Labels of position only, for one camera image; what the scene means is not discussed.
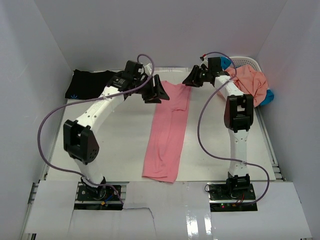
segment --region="folded black garment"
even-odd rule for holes
[[[99,97],[115,74],[113,71],[89,72],[77,69],[73,72],[70,86],[65,92],[66,99],[87,100]]]

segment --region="pink cloth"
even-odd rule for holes
[[[142,176],[174,183],[184,145],[191,88],[167,81],[162,85],[170,100],[162,100],[155,107]]]
[[[235,69],[228,67],[227,71],[230,76],[235,75]],[[245,94],[253,96],[254,107],[259,106],[265,100],[268,90],[266,76],[261,71],[256,71],[250,65],[244,65],[236,68],[236,77],[233,79],[234,84]]]

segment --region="white wall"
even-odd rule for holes
[[[147,53],[192,67],[209,51],[255,57],[287,0],[35,0],[71,69],[121,69]]]
[[[320,239],[320,3],[289,0],[257,60],[274,101],[262,108],[280,169]]]
[[[64,102],[72,71],[33,0],[0,1],[0,51],[0,239],[17,240],[44,167],[38,126]],[[58,122],[43,131],[46,154]]]

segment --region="peach cloth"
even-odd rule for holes
[[[162,82],[170,100],[155,107],[142,176],[174,183],[178,176],[189,112],[191,87]]]
[[[235,69],[228,67],[226,70],[231,77],[235,75]],[[244,65],[236,68],[236,77],[234,84],[245,94],[253,96],[254,107],[259,106],[265,100],[268,90],[266,76],[261,71],[256,71],[250,65]]]

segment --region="plastic basket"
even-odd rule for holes
[[[231,56],[230,58],[233,60],[236,68],[241,67],[243,65],[250,65],[251,67],[253,67],[254,70],[262,72],[259,64],[257,63],[257,61],[252,59],[251,57],[247,57],[247,56]]]

